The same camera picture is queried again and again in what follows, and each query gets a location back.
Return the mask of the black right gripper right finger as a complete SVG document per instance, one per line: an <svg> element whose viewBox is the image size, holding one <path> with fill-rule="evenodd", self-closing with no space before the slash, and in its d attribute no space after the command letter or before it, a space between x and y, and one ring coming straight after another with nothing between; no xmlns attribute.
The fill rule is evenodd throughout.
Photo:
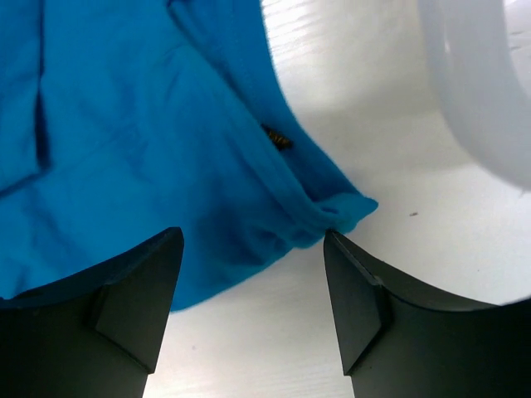
<svg viewBox="0 0 531 398"><path fill-rule="evenodd" d="M357 397L527 397L530 302L452 294L328 231L324 265Z"/></svg>

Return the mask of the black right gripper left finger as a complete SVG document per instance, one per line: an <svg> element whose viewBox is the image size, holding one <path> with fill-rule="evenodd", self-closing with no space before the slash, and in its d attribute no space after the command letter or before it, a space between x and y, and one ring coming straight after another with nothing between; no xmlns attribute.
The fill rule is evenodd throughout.
<svg viewBox="0 0 531 398"><path fill-rule="evenodd" d="M140 397L183 256L180 229L1 302L4 397Z"/></svg>

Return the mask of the blue t-shirt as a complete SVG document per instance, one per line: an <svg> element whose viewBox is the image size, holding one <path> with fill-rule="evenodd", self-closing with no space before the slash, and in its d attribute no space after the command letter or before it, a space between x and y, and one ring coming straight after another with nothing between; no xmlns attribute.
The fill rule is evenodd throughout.
<svg viewBox="0 0 531 398"><path fill-rule="evenodd" d="M177 226L182 310L377 206L292 114L259 2L2 2L3 298Z"/></svg>

